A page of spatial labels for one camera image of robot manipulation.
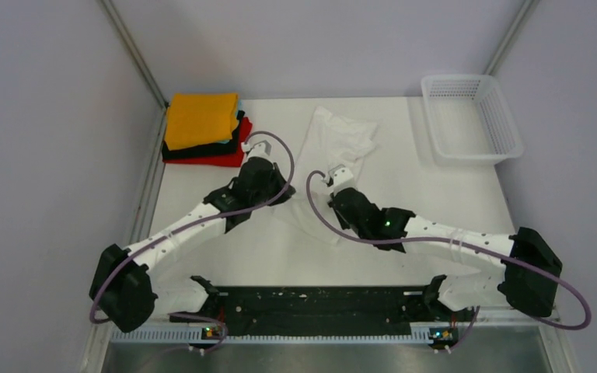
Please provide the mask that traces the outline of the white t shirt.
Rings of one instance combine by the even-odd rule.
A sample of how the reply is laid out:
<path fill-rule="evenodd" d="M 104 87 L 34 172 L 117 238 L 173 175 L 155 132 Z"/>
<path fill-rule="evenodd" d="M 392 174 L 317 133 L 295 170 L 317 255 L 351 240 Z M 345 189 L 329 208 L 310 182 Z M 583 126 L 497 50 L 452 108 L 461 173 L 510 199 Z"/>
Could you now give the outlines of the white t shirt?
<path fill-rule="evenodd" d="M 338 166 L 348 167 L 359 177 L 365 157 L 377 147 L 374 137 L 378 129 L 376 122 L 344 117 L 323 106 L 315 108 L 295 160 L 292 186 L 296 193 L 290 201 L 275 207 L 273 215 L 308 236 L 335 246 L 340 237 L 323 225 L 309 205 L 305 191 L 307 177 L 313 170 L 328 173 Z"/>

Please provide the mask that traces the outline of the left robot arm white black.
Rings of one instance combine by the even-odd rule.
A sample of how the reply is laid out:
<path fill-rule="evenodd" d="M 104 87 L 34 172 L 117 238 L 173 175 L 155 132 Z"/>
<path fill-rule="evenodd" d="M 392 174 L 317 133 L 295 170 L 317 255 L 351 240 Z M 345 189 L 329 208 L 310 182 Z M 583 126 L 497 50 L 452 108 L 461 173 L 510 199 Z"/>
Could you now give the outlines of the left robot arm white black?
<path fill-rule="evenodd" d="M 197 277 L 180 274 L 180 261 L 250 219 L 256 209 L 283 204 L 294 194 L 276 163 L 254 156 L 238 176 L 180 220 L 125 248 L 108 246 L 89 289 L 91 322 L 99 324 L 96 313 L 102 312 L 106 321 L 129 333 L 150 318 L 174 312 L 190 312 L 200 321 L 213 319 L 218 300 Z"/>

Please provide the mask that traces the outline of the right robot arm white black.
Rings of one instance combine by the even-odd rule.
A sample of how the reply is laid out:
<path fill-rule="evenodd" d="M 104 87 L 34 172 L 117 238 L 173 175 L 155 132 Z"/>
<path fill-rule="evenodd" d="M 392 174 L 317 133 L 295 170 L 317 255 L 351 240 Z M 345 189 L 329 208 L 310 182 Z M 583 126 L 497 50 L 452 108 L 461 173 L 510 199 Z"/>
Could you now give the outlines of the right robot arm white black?
<path fill-rule="evenodd" d="M 353 187 L 330 195 L 328 203 L 343 229 L 376 249 L 438 257 L 475 269 L 469 275 L 445 274 L 424 300 L 426 313 L 445 320 L 471 306 L 511 306 L 533 317 L 551 316 L 558 284 L 518 265 L 528 263 L 555 277 L 562 262 L 534 229 L 489 234 L 454 228 L 398 207 L 380 208 Z"/>

